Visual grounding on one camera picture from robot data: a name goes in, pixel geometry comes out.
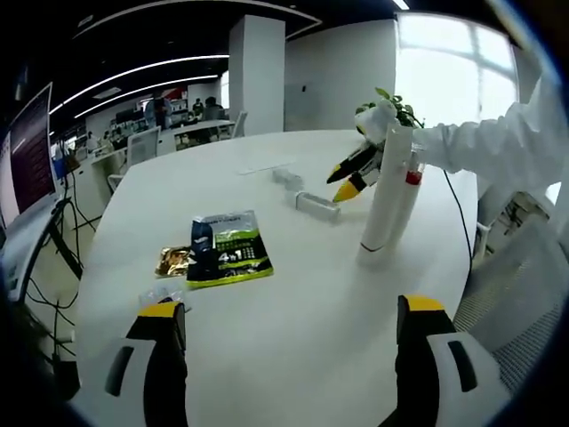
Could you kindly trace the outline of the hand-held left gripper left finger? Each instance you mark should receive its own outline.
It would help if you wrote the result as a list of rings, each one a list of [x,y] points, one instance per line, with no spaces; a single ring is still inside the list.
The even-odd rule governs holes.
[[[90,426],[186,426],[183,302],[139,311],[126,336],[84,365],[72,407]]]

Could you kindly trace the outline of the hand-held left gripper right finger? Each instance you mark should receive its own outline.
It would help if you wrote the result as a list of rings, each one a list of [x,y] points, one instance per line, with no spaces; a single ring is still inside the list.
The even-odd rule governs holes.
[[[510,399],[493,356],[437,300],[397,302],[396,426],[485,426]]]

